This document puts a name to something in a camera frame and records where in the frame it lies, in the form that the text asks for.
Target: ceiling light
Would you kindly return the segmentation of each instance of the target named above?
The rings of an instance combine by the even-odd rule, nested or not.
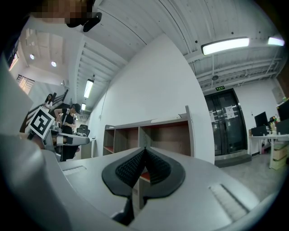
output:
[[[284,46],[285,42],[284,42],[284,40],[282,40],[282,39],[270,37],[270,38],[268,39],[268,44],[269,44],[269,45]]]
[[[249,38],[234,38],[213,43],[202,45],[202,51],[204,55],[209,55],[218,51],[224,51],[227,49],[244,47],[249,45]]]
[[[91,79],[88,79],[88,80],[87,80],[86,86],[85,86],[85,90],[84,90],[84,97],[85,97],[85,98],[88,98],[88,97],[89,97],[89,94],[90,94],[90,91],[91,91],[93,82],[94,82],[94,81],[91,80]]]

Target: doorway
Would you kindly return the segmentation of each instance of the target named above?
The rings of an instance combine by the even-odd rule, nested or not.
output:
[[[205,96],[214,133],[215,156],[247,149],[241,106],[233,89]]]

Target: concrete floor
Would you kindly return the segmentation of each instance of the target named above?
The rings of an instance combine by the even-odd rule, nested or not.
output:
[[[256,155],[251,162],[221,168],[231,177],[248,187],[262,201],[276,192],[288,173],[288,165],[278,169],[269,169],[269,154]]]

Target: person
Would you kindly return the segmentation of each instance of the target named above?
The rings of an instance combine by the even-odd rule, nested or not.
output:
[[[49,110],[52,107],[52,94],[49,94],[42,106],[42,108],[44,109],[44,111],[46,111],[47,113],[49,112]]]
[[[62,127],[62,133],[73,134],[72,129],[76,128],[75,124],[75,114],[80,114],[81,106],[78,103],[73,104],[69,109],[55,109],[54,113],[56,116],[56,121],[60,121]],[[61,161],[66,161],[67,159],[73,159],[78,146],[63,146]]]

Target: railing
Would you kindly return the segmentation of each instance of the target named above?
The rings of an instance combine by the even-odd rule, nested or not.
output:
[[[68,89],[65,91],[65,93],[64,93],[63,95],[58,96],[58,97],[55,97],[55,98],[54,98],[54,101],[53,101],[53,105],[56,105],[57,103],[59,103],[59,102],[61,102],[61,101],[63,102],[64,99],[65,99],[65,97],[66,97],[66,95],[67,95],[67,92],[68,92]],[[37,110],[39,107],[43,106],[43,105],[44,105],[44,103],[38,105],[37,107],[33,108],[32,110],[30,110],[30,111],[27,113],[27,115],[26,115],[26,117],[25,117],[25,120],[23,121],[22,126],[21,126],[21,128],[20,128],[20,132],[25,133],[25,129],[27,128],[27,126],[28,126],[31,118],[34,116],[36,110]]]

